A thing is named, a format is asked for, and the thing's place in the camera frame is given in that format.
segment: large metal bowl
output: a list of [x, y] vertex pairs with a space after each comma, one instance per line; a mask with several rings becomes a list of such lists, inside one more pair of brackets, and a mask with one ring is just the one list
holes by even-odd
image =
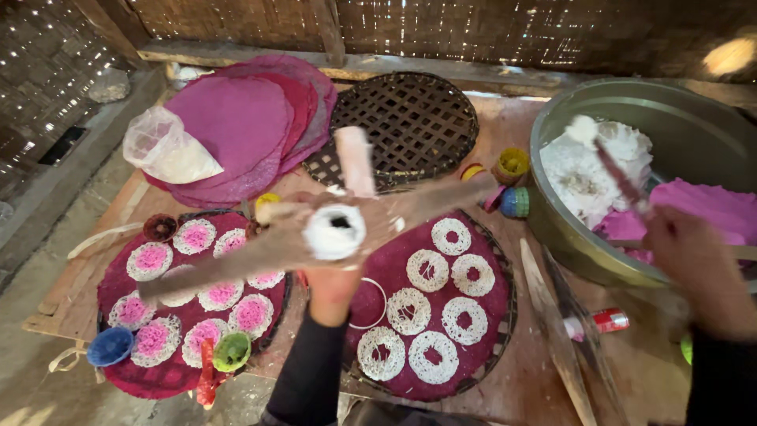
[[757, 127], [735, 109], [686, 89], [636, 79], [603, 79], [552, 98], [531, 131], [528, 224], [554, 257], [605, 285], [660, 287], [668, 278], [626, 256], [586, 228], [557, 198], [539, 151], [576, 114], [619, 121], [652, 140], [653, 178], [757, 192]]

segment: table surface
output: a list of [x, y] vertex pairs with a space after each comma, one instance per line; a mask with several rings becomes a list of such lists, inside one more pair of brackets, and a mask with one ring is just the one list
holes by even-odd
[[[471, 100], [476, 107], [481, 130], [475, 149], [464, 165], [480, 162], [490, 167], [498, 153], [510, 146], [528, 151], [531, 125], [544, 106], [543, 102], [474, 96]], [[457, 174], [444, 179], [457, 179]], [[298, 168], [284, 176], [271, 192], [286, 196], [301, 190], [318, 193], [323, 189], [302, 168]], [[177, 215], [194, 210], [148, 184], [141, 171], [137, 170], [96, 224], [92, 234], [144, 221], [156, 213]], [[487, 215], [480, 208], [469, 208], [467, 212], [491, 231], [513, 263], [519, 314], [502, 359], [477, 387], [438, 403], [415, 403], [386, 396], [347, 375], [342, 378], [342, 391], [442, 412], [477, 415], [503, 424], [580, 424], [540, 335], [525, 284], [519, 241], [527, 238], [540, 261], [538, 243], [524, 221], [505, 218], [498, 212]], [[39, 312], [29, 316], [23, 328], [90, 341], [95, 336], [98, 316], [97, 285], [104, 276], [105, 268], [133, 235], [110, 236], [72, 260], [40, 303]], [[550, 282], [544, 266], [540, 266], [545, 280]], [[649, 420], [683, 424], [690, 389], [690, 367], [681, 356], [679, 346], [669, 342], [665, 326], [667, 320], [654, 302], [658, 297], [666, 297], [663, 294], [666, 290], [609, 289], [588, 283], [568, 271], [565, 274], [587, 309], [594, 311], [617, 306], [626, 312], [631, 321], [631, 327], [627, 330], [602, 336], [604, 352], [631, 424], [646, 425]], [[299, 328], [306, 298], [304, 288], [299, 283], [295, 284], [276, 338], [269, 349], [251, 360], [250, 373], [278, 377]], [[599, 382], [588, 374], [586, 368], [584, 376], [599, 423], [619, 424], [610, 404], [597, 391], [600, 389], [597, 387], [600, 386]]]

